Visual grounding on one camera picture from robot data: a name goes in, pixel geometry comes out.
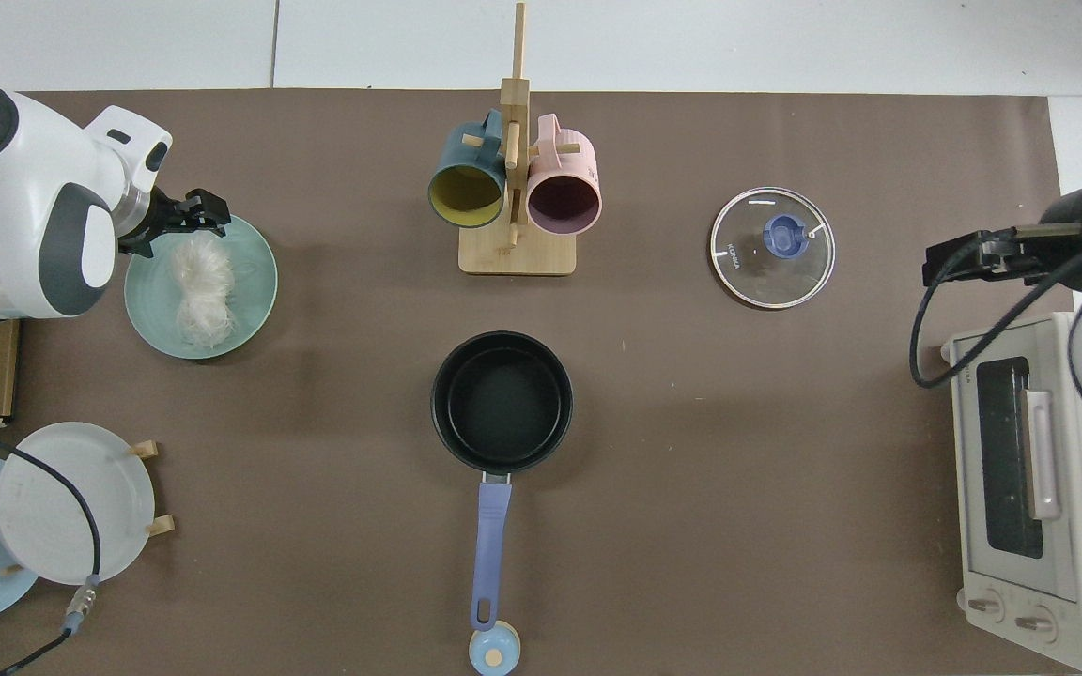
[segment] oven door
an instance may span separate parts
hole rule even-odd
[[[1051,319],[1010,327],[954,380],[961,508],[972,572],[1078,601],[1064,506],[1065,355]],[[958,337],[958,360],[979,335]]]

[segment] pink mug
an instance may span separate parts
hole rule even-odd
[[[537,147],[525,198],[529,222],[554,235],[579,235],[595,225],[602,200],[592,142],[559,128],[558,116],[551,112],[538,120]]]

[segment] green plate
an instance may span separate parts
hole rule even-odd
[[[153,241],[153,257],[132,256],[124,276],[124,307],[128,319],[142,339],[173,358],[210,359],[237,349],[266,323],[274,297],[278,295],[278,266],[265,237],[239,217],[224,226],[227,236],[220,242],[232,256],[236,287],[228,296],[228,307],[236,316],[236,329],[214,347],[198,347],[177,332],[177,305],[182,288],[169,273],[173,249],[188,235],[162,235]]]

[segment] mug handle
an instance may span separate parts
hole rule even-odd
[[[507,521],[511,483],[478,485],[478,540],[473,556],[473,599],[470,600],[470,626],[487,632],[499,619],[499,570],[503,561],[503,525]],[[486,602],[487,620],[478,617]]]
[[[558,116],[555,116],[554,112],[538,118],[538,157],[543,155],[545,158],[553,159],[553,161],[558,162],[558,168],[562,168],[562,155],[558,155],[558,132],[562,132],[562,128],[558,127]]]
[[[503,143],[503,115],[498,108],[487,111],[487,118],[481,120],[481,147],[478,148],[478,161],[490,163],[499,154]]]

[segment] oven knob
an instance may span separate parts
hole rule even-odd
[[[963,610],[972,609],[975,612],[982,612],[993,622],[1004,622],[1004,601],[1000,598],[1000,594],[995,594],[994,591],[984,589],[978,599],[966,599],[966,596],[963,595],[963,599],[966,604],[963,604],[962,600],[959,602],[965,606]]]
[[[1056,638],[1059,637],[1055,615],[1046,607],[1041,607],[1041,605],[1034,606],[1034,610],[1031,611],[1030,617],[1018,617],[1016,623],[1017,626],[1021,626],[1027,632],[1034,632],[1039,638],[1042,638],[1047,644],[1055,642]]]

